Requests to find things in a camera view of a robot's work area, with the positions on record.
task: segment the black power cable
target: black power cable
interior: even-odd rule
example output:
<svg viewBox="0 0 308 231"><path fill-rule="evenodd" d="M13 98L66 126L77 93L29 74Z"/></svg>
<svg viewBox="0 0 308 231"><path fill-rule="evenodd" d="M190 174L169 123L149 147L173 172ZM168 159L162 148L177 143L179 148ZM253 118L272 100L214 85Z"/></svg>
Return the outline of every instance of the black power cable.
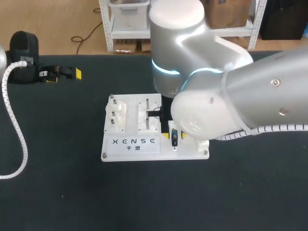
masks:
<svg viewBox="0 0 308 231"><path fill-rule="evenodd" d="M100 9L100 8L95 8L95 9L93 10L93 12L94 12L94 13L100 13L100 12L101 12L101 9ZM91 31L91 33L90 33L85 39L83 39L81 36L72 36L72 37L71 37L71 41L72 41L72 42L79 42L79 43L80 43L79 46L78 46L78 48L77 48L76 55L78 55L79 48L80 48L80 46L82 45L82 43L83 43L84 41L86 41L88 38L90 38L90 36L93 34L93 32L94 32L101 24L103 24L103 22L100 22L100 23Z"/></svg>

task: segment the metal pin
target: metal pin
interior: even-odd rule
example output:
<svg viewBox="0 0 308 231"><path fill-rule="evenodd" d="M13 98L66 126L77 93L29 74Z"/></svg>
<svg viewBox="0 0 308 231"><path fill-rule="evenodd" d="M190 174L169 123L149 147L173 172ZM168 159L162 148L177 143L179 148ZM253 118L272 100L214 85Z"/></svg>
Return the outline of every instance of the metal pin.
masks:
<svg viewBox="0 0 308 231"><path fill-rule="evenodd" d="M149 99L146 99L146 110L150 109Z"/></svg>
<svg viewBox="0 0 308 231"><path fill-rule="evenodd" d="M146 122L146 129L149 130L150 129L149 118L146 118L145 122Z"/></svg>

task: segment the black component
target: black component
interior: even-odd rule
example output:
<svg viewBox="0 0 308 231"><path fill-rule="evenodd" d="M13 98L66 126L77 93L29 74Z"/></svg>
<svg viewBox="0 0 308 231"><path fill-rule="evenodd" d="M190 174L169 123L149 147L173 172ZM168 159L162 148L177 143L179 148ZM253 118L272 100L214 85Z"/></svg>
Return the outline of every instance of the black component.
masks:
<svg viewBox="0 0 308 231"><path fill-rule="evenodd" d="M172 134L171 134L171 144L172 147L177 147L178 146L178 130L172 129Z"/></svg>
<svg viewBox="0 0 308 231"><path fill-rule="evenodd" d="M171 104L173 99L162 96L160 127L162 133L169 133L169 121L173 120L171 116Z"/></svg>
<svg viewBox="0 0 308 231"><path fill-rule="evenodd" d="M160 111L148 111L149 117L159 117L162 133L169 133L169 121L173 120L171 116L172 98L162 96L162 106Z"/></svg>
<svg viewBox="0 0 308 231"><path fill-rule="evenodd" d="M12 83L33 83L39 81L37 65L39 64L39 43L34 34L18 31L10 41L10 50L6 52L8 65L18 61L28 61L32 65L27 68L16 68L9 81Z"/></svg>
<svg viewBox="0 0 308 231"><path fill-rule="evenodd" d="M307 22L307 0L269 0L260 35L263 40L301 39Z"/></svg>
<svg viewBox="0 0 308 231"><path fill-rule="evenodd" d="M60 67L60 75L66 76L67 78L76 78L76 68L75 67Z"/></svg>
<svg viewBox="0 0 308 231"><path fill-rule="evenodd" d="M148 116L149 117L159 117L160 118L160 113L161 111L148 111Z"/></svg>
<svg viewBox="0 0 308 231"><path fill-rule="evenodd" d="M38 68L39 77L46 81L57 82L60 77L60 67L57 65L53 66L40 66Z"/></svg>
<svg viewBox="0 0 308 231"><path fill-rule="evenodd" d="M39 63L38 38L31 33L18 31L13 34L10 41L10 50L6 51L7 63L27 61L26 68L14 69L9 77L10 83L35 83L43 81L56 82L58 77L76 78L75 67L62 67L58 65L43 66Z"/></svg>

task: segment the storage box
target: storage box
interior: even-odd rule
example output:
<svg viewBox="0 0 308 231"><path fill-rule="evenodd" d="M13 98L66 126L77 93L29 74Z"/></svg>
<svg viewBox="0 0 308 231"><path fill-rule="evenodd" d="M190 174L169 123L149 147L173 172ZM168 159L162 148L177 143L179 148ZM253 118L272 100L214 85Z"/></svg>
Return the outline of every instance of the storage box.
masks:
<svg viewBox="0 0 308 231"><path fill-rule="evenodd" d="M113 4L109 2L118 30L145 30L148 25L148 7L150 0L140 3Z"/></svg>
<svg viewBox="0 0 308 231"><path fill-rule="evenodd" d="M151 41L149 39L142 39L141 40L141 47L143 52L151 51Z"/></svg>
<svg viewBox="0 0 308 231"><path fill-rule="evenodd" d="M114 43L114 53L132 54L136 52L136 46L135 39L117 39Z"/></svg>
<svg viewBox="0 0 308 231"><path fill-rule="evenodd" d="M251 0L201 0L211 29L246 25Z"/></svg>

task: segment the black device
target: black device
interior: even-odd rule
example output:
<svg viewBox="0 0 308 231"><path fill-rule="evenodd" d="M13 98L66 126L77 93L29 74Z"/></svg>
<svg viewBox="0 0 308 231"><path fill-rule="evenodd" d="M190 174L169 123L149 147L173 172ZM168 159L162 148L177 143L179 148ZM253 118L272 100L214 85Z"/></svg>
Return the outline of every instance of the black device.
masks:
<svg viewBox="0 0 308 231"><path fill-rule="evenodd" d="M308 0L268 0L260 28L263 40L301 39L308 22Z"/></svg>
<svg viewBox="0 0 308 231"><path fill-rule="evenodd" d="M178 146L178 139L179 139L178 131L176 129L172 129L171 133L172 133L171 134L172 147L177 147Z"/></svg>
<svg viewBox="0 0 308 231"><path fill-rule="evenodd" d="M28 65L27 68L14 69L9 77L10 83L56 82L60 76L76 78L75 67L40 64L38 42L38 38L28 32L17 31L13 34L10 41L10 50L6 51L7 65L18 61L27 61Z"/></svg>

